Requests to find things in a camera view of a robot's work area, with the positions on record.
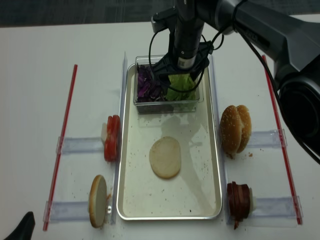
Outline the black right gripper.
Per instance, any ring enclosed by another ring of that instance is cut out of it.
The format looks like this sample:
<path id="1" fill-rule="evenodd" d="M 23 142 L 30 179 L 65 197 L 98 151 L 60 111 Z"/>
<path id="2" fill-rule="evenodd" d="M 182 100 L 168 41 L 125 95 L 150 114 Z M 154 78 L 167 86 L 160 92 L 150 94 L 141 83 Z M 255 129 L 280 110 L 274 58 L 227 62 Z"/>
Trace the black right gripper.
<path id="1" fill-rule="evenodd" d="M 175 59 L 167 53 L 152 66 L 152 71 L 155 75 L 158 75 L 158 80 L 164 88 L 171 86 L 168 75 L 189 74 L 191 79 L 195 81 L 209 65 L 208 54 L 212 52 L 213 46 L 210 41 L 200 42 L 194 57 L 189 59 L 178 57 Z"/>

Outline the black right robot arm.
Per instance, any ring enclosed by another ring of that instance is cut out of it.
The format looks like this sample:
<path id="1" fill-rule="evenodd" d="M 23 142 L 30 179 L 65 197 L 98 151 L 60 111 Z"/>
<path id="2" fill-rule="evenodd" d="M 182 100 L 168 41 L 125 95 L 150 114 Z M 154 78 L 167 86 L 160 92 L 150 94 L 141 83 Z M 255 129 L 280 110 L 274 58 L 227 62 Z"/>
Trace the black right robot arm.
<path id="1" fill-rule="evenodd" d="M 298 144 L 320 160 L 320 25 L 279 13 L 247 0 L 178 0 L 155 14 L 154 33 L 169 30 L 167 54 L 151 65 L 152 77 L 168 86 L 167 76 L 189 73 L 193 79 L 208 66 L 214 41 L 201 42 L 203 27 L 218 35 L 239 33 L 255 55 L 274 62 L 268 71 L 282 118 Z"/>

